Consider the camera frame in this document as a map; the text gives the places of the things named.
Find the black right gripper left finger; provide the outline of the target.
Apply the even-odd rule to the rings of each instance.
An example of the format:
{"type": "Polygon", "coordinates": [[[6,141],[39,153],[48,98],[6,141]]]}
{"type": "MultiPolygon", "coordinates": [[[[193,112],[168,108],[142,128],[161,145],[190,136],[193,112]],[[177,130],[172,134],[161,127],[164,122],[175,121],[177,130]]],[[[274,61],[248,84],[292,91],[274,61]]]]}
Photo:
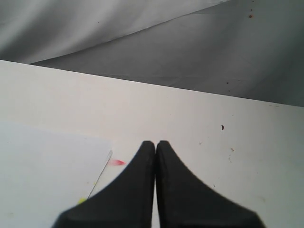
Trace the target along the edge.
{"type": "Polygon", "coordinates": [[[55,228],[149,228],[154,195],[155,146],[142,142],[125,169],[104,189],[64,211],[55,228]]]}

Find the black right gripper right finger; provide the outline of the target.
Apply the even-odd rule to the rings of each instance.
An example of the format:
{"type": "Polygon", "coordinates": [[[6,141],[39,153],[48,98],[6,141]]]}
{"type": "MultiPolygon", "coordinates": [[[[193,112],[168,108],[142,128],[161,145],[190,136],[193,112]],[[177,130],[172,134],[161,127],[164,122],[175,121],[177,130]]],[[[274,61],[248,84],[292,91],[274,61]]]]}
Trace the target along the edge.
{"type": "Polygon", "coordinates": [[[168,141],[156,148],[156,193],[162,228],[261,228],[259,216],[212,190],[168,141]]]}

